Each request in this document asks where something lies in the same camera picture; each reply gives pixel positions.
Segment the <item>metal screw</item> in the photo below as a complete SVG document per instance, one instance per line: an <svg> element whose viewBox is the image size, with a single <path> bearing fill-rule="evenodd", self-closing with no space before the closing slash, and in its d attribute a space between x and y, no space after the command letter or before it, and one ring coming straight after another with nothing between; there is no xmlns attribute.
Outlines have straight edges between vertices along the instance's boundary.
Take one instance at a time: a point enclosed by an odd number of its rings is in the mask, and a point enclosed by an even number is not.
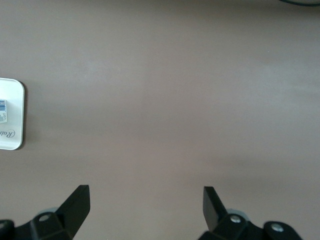
<svg viewBox="0 0 320 240"><path fill-rule="evenodd" d="M50 217L49 214L43 215L43 216L39 217L39 222L44 222L44 221L48 220L49 217Z"/></svg>
<svg viewBox="0 0 320 240"><path fill-rule="evenodd" d="M271 228L273 230L275 230L276 232L280 232L280 233L282 233L284 231L284 228L281 225L279 225L278 223L272 223Z"/></svg>
<svg viewBox="0 0 320 240"><path fill-rule="evenodd" d="M234 223L236 223L236 224L241 223L240 217L238 217L238 216L236 216L236 215L232 215L232 216L230 217L230 219L231 219L232 222L234 222Z"/></svg>

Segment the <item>black plastic part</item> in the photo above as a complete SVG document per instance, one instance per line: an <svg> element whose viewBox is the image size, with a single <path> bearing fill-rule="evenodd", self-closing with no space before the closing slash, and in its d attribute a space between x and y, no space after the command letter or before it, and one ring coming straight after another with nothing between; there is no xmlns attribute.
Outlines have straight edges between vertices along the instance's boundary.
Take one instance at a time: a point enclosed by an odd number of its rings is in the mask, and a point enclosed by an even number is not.
<svg viewBox="0 0 320 240"><path fill-rule="evenodd" d="M203 215L209 231L212 232L228 212L212 186L203 189Z"/></svg>
<svg viewBox="0 0 320 240"><path fill-rule="evenodd" d="M89 211L89 186L80 185L56 212L39 214L16 228L13 221L0 220L0 240L72 240Z"/></svg>
<svg viewBox="0 0 320 240"><path fill-rule="evenodd" d="M72 240L54 212L45 212L30 222L33 240Z"/></svg>
<svg viewBox="0 0 320 240"><path fill-rule="evenodd" d="M231 217L238 217L238 222L233 222ZM217 239L228 239L228 240L241 240L247 235L248 223L240 215L228 214L213 230L212 234L217 236Z"/></svg>
<svg viewBox="0 0 320 240"><path fill-rule="evenodd" d="M276 231L272 228L273 224L282 227L283 231ZM288 224L279 221L268 221L264 224L265 233L272 240L302 240L298 233Z"/></svg>
<svg viewBox="0 0 320 240"><path fill-rule="evenodd" d="M90 193L88 185L80 185L55 211L62 226L73 238L90 211Z"/></svg>
<svg viewBox="0 0 320 240"><path fill-rule="evenodd" d="M0 239L9 239L13 236L15 223L11 220L0 220Z"/></svg>
<svg viewBox="0 0 320 240"><path fill-rule="evenodd" d="M203 214L209 231L199 240L302 240L291 226L283 222L266 222L262 229L241 215L228 214L213 187L204 187ZM273 224L280 225L283 231L274 230Z"/></svg>

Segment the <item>label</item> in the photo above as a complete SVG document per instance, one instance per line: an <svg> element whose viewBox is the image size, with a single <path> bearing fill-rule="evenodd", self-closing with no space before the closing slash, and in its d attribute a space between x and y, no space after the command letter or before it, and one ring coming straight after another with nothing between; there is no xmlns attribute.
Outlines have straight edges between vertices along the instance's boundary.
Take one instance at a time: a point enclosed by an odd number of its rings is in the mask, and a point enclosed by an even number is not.
<svg viewBox="0 0 320 240"><path fill-rule="evenodd" d="M16 135L16 131L9 129L7 131L0 131L0 137L12 139Z"/></svg>
<svg viewBox="0 0 320 240"><path fill-rule="evenodd" d="M4 124L7 121L7 103L6 100L0 99L0 124Z"/></svg>

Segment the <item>table surface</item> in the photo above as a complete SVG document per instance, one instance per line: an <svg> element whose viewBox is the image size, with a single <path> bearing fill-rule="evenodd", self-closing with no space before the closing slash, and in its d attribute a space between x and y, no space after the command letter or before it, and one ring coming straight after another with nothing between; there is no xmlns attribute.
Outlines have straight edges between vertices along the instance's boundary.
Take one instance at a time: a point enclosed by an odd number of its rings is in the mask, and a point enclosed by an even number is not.
<svg viewBox="0 0 320 240"><path fill-rule="evenodd" d="M21 225L89 184L77 240L197 239L204 186L320 235L320 8L272 0L1 1L0 77L26 90L0 150Z"/></svg>

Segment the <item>barcode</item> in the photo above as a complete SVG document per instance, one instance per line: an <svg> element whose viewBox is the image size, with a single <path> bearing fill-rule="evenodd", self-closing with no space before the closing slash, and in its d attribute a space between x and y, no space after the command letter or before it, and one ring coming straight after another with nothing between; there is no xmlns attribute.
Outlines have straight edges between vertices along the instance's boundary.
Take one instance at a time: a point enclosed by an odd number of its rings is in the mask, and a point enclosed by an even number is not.
<svg viewBox="0 0 320 240"><path fill-rule="evenodd" d="M6 101L0 100L0 112L6 112Z"/></svg>

